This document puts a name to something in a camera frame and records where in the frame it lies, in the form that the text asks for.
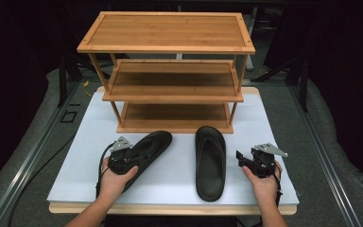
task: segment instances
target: bottom shelf board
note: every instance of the bottom shelf board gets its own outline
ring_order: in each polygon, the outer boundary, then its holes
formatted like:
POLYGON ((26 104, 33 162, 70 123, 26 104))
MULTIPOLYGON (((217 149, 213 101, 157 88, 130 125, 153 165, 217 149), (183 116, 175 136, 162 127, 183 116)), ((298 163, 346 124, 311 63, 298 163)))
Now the bottom shelf board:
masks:
POLYGON ((117 132, 152 132, 165 130, 173 133, 195 133, 210 125, 223 133, 233 133, 229 124, 229 104, 135 104, 125 102, 122 124, 117 132))

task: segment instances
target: metal track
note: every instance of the metal track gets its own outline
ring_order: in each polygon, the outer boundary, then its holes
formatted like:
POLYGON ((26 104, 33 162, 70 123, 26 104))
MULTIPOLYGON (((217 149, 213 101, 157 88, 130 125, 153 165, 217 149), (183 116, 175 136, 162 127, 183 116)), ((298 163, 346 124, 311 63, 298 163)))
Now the metal track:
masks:
MULTIPOLYGON (((78 89, 79 83, 74 82, 70 85, 68 97, 66 98, 63 106, 67 106, 72 97, 74 96, 76 90, 78 89)), ((27 155, 25 161, 11 182, 8 190, 0 200, 0 226, 6 226, 10 211, 12 206, 16 202, 19 197, 21 191, 25 187, 28 179, 30 178, 36 164, 38 163, 40 157, 43 153, 43 148, 49 135, 55 127, 56 122, 60 119, 61 115, 64 113, 65 108, 57 108, 57 110, 52 115, 51 119, 48 122, 48 125, 40 137, 36 145, 32 148, 32 150, 27 155)))
POLYGON ((300 95, 297 91, 297 88, 292 86, 288 86, 287 88, 290 94, 293 96, 293 100, 297 105, 298 109, 300 110, 302 119, 304 120, 305 125, 309 133, 311 134, 314 145, 316 147, 316 155, 320 162, 320 166, 322 167, 323 173, 326 176, 326 180, 328 181, 332 189, 332 192, 337 201, 337 205, 347 223, 347 226, 361 226, 361 223, 359 222, 355 214, 354 208, 350 204, 349 198, 347 197, 346 192, 344 191, 343 185, 341 184, 341 181, 338 178, 338 175, 336 174, 335 169, 329 159, 326 149, 323 146, 322 142, 320 141, 320 137, 318 136, 317 130, 315 129, 311 117, 308 113, 306 113, 303 110, 300 104, 299 101, 300 95))

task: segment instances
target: shoe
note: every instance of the shoe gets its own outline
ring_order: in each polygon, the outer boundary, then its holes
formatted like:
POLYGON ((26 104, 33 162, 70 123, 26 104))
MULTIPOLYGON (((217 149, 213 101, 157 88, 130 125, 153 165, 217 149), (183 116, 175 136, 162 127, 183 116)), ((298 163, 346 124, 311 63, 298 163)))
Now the shoe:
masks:
POLYGON ((132 148, 124 150, 123 158, 114 159, 111 155, 109 167, 117 174, 125 174, 133 166, 138 166, 137 173, 126 183, 123 192, 131 187, 137 178, 169 147, 171 142, 172 134, 170 132, 155 131, 141 139, 132 148))
POLYGON ((226 143, 217 129, 203 126, 196 133, 196 189, 204 201, 217 201, 226 177, 226 143))

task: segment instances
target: white tabletop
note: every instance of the white tabletop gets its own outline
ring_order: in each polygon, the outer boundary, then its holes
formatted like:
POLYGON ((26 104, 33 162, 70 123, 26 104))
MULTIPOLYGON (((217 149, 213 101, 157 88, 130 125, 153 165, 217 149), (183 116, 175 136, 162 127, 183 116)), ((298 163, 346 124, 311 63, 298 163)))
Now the white tabletop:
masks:
MULTIPOLYGON (((119 136, 136 144, 146 133, 116 132, 117 120, 111 104, 102 101, 103 93, 95 93, 78 133, 49 193, 51 204, 88 204, 95 200, 99 159, 103 150, 119 136)), ((123 103, 116 103, 119 110, 123 103)), ((203 201, 195 186, 196 160, 194 133, 173 133, 168 149, 123 193, 114 205, 172 205, 199 207, 256 206, 251 183, 238 166, 235 152, 252 158, 251 148, 258 144, 275 146, 271 127, 258 93, 244 94, 233 120, 234 133, 224 133, 227 145, 226 182, 218 201, 203 201)), ((281 180, 283 196, 280 206, 296 206, 299 201, 288 177, 282 157, 275 156, 284 172, 281 180)))

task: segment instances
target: forearm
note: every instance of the forearm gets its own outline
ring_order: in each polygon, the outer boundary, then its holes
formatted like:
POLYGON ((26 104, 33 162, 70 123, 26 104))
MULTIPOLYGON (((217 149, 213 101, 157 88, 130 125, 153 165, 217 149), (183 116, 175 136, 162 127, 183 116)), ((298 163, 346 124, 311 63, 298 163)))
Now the forearm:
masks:
POLYGON ((258 205, 261 211, 263 227, 287 226, 287 224, 285 223, 285 219, 282 217, 275 201, 261 201, 258 205))
POLYGON ((109 209, 111 208, 111 201, 105 200, 105 198, 96 199, 91 203, 81 214, 75 217, 72 221, 66 224, 66 227, 72 226, 85 226, 85 227, 95 227, 99 226, 102 219, 105 218, 109 209))

